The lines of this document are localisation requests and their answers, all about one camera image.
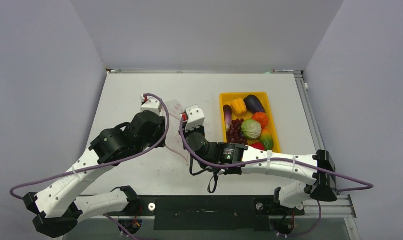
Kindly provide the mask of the clear zip top bag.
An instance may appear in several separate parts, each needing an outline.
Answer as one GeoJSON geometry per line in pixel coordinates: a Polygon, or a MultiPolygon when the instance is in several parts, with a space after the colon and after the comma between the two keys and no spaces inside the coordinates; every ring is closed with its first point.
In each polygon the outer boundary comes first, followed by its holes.
{"type": "Polygon", "coordinates": [[[182,104],[172,99],[165,102],[169,116],[169,130],[166,136],[166,148],[189,165],[189,154],[183,149],[182,138],[179,134],[181,114],[184,112],[182,104]]]}

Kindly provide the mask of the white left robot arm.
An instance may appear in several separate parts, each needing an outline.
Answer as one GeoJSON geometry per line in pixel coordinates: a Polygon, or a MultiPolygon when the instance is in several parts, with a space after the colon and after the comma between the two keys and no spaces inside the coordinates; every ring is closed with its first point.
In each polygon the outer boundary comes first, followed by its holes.
{"type": "Polygon", "coordinates": [[[61,177],[40,192],[29,192],[23,202],[35,214],[32,223],[37,232],[50,238],[61,237],[78,223],[108,213],[133,215],[139,197],[131,186],[82,196],[99,177],[119,165],[118,161],[141,156],[154,145],[163,147],[166,118],[148,110],[135,115],[131,122],[103,130],[74,163],[71,175],[61,177]]]}

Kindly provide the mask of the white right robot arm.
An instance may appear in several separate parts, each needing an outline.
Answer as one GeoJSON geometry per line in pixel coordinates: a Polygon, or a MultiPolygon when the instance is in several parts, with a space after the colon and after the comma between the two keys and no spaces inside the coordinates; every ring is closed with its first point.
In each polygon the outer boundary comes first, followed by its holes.
{"type": "Polygon", "coordinates": [[[260,150],[240,143],[210,142],[198,130],[182,132],[184,149],[214,179],[220,175],[260,174],[293,180],[277,187],[273,210],[285,214],[304,201],[335,202],[338,199],[334,161],[326,150],[315,154],[291,155],[260,150]]]}

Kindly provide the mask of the green cabbage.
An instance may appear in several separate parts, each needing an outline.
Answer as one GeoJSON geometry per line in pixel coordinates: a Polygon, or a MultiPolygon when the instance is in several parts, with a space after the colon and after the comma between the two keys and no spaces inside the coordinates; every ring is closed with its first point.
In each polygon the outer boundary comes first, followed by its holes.
{"type": "Polygon", "coordinates": [[[250,140],[257,139],[262,132],[261,124],[254,119],[246,119],[241,125],[243,135],[250,140]]]}

